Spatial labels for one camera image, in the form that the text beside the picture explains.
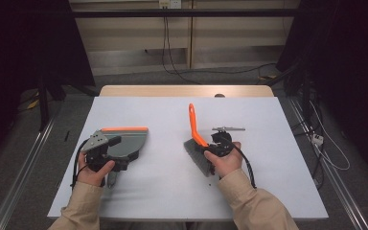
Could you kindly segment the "person's right hand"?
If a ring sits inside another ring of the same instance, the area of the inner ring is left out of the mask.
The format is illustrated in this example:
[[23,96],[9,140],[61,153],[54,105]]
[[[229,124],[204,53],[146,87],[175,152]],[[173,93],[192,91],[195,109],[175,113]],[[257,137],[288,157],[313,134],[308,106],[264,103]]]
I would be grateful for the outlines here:
[[215,167],[220,178],[242,167],[242,155],[238,152],[242,144],[240,142],[234,142],[234,145],[235,147],[232,151],[223,157],[218,157],[208,150],[204,151],[204,156]]

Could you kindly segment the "white table board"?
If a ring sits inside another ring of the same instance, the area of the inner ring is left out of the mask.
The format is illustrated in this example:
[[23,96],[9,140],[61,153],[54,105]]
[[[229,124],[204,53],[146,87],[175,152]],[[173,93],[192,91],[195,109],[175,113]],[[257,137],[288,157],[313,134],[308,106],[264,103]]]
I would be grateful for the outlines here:
[[103,127],[147,127],[137,160],[120,172],[102,196],[100,216],[120,220],[229,220],[232,212],[218,188],[184,149],[191,137],[188,106],[195,107],[197,130],[210,139],[213,127],[231,131],[249,160],[256,184],[276,197],[298,220],[328,213],[275,97],[98,97],[83,130],[86,139]]

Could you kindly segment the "black curtain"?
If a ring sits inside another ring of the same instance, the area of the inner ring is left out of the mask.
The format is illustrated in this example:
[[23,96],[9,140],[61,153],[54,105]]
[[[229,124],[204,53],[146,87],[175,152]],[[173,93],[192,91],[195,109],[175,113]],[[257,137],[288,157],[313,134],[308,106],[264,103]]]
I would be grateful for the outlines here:
[[20,95],[43,84],[95,84],[69,0],[0,0],[0,144]]
[[277,68],[303,55],[330,111],[368,164],[368,0],[300,0]]

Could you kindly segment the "orange handled grey brush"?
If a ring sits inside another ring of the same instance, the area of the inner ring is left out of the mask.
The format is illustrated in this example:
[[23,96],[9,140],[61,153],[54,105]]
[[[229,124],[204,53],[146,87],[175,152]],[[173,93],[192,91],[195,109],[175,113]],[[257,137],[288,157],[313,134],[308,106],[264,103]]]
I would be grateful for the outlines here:
[[184,149],[192,158],[205,176],[215,173],[212,163],[205,157],[204,151],[210,148],[210,145],[197,132],[196,110],[192,103],[189,104],[189,119],[192,138],[184,143]]

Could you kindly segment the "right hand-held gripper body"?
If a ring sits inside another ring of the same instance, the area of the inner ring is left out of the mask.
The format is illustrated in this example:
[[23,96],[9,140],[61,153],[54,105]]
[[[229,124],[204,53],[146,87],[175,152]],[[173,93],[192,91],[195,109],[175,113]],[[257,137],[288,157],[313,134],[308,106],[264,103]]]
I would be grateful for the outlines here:
[[245,131],[245,128],[219,126],[213,127],[213,130],[215,131],[215,133],[212,134],[212,140],[214,142],[213,145],[219,146],[219,153],[214,154],[218,157],[222,157],[228,155],[235,147],[235,144],[232,141],[232,136],[230,135],[230,131]]

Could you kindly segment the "black metal stand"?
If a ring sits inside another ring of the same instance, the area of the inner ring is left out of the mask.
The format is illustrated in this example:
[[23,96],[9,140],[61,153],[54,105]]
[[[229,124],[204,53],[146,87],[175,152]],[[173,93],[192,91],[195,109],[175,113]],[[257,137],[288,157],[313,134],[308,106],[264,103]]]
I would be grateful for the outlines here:
[[47,101],[47,88],[43,76],[38,77],[38,101],[40,106],[40,131],[49,123],[49,106]]

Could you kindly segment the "grey dustpan with orange lip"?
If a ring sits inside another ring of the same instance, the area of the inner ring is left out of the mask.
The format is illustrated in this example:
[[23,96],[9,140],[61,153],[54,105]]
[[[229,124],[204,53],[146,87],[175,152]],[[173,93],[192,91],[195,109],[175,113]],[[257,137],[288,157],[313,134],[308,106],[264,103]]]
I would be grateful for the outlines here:
[[[126,156],[135,151],[140,151],[144,146],[149,129],[145,126],[133,127],[105,127],[99,129],[106,135],[118,135],[122,137],[122,142],[110,147],[108,152],[114,156]],[[112,189],[116,183],[118,172],[111,171],[102,181],[101,186],[106,185]]]

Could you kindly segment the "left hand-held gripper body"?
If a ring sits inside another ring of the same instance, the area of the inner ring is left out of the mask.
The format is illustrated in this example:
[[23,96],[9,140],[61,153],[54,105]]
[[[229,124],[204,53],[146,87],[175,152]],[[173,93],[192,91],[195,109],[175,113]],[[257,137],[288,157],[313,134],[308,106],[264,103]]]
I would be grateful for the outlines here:
[[81,150],[86,153],[85,161],[91,171],[99,171],[108,161],[114,161],[113,172],[126,171],[128,162],[123,161],[123,156],[111,155],[108,150],[108,139],[118,135],[106,135],[102,131],[95,131],[82,145]]

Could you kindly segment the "aluminium floor rail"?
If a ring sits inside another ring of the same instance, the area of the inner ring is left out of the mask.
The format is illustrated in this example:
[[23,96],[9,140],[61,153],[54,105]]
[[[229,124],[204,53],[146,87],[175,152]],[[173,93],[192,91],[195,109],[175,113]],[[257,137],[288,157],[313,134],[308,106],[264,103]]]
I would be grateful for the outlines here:
[[356,230],[368,230],[368,223],[365,216],[339,175],[340,168],[332,164],[328,154],[324,150],[321,150],[317,145],[311,142],[309,131],[313,132],[313,127],[308,125],[306,120],[303,118],[302,105],[300,105],[296,99],[289,99],[288,101],[300,123],[300,127],[304,130],[309,143],[314,149],[314,153],[322,166],[324,174],[329,178],[330,183],[332,184],[333,189],[354,228]]
[[53,116],[45,127],[40,130],[34,140],[32,148],[27,154],[27,158],[20,168],[20,172],[17,174],[14,182],[12,183],[9,192],[5,196],[3,202],[0,205],[0,230],[5,230],[8,226],[12,213],[17,205],[19,198],[21,197],[26,183],[31,175],[33,167],[37,161],[39,154],[51,134],[56,117]]

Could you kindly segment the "person's left hand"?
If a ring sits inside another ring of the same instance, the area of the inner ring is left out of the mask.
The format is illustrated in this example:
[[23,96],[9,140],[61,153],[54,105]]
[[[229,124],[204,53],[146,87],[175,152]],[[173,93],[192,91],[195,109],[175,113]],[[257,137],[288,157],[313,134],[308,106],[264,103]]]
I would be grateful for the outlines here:
[[112,171],[114,161],[108,161],[99,171],[91,171],[85,162],[85,153],[81,152],[78,158],[79,172],[77,180],[81,183],[100,187],[103,179]]

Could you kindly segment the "white wall socket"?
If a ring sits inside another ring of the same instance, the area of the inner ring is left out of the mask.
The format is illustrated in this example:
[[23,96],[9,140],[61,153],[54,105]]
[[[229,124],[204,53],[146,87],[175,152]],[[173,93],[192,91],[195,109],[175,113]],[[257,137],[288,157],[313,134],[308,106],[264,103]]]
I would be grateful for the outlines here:
[[181,9],[181,0],[159,0],[160,9]]

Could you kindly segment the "black horizontal bar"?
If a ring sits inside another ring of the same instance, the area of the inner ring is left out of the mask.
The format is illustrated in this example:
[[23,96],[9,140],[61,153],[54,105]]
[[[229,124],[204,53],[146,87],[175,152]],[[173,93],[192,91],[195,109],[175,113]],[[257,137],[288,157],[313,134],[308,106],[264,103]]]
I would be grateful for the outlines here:
[[76,18],[101,17],[286,17],[297,16],[303,11],[298,9],[256,9],[256,10],[112,10],[112,11],[73,11]]

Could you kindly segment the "wooden table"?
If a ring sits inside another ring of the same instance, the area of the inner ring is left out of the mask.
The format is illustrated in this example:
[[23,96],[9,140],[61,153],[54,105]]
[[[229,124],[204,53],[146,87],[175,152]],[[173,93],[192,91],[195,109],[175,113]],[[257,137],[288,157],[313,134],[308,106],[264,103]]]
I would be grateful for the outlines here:
[[266,85],[106,85],[101,97],[273,97]]

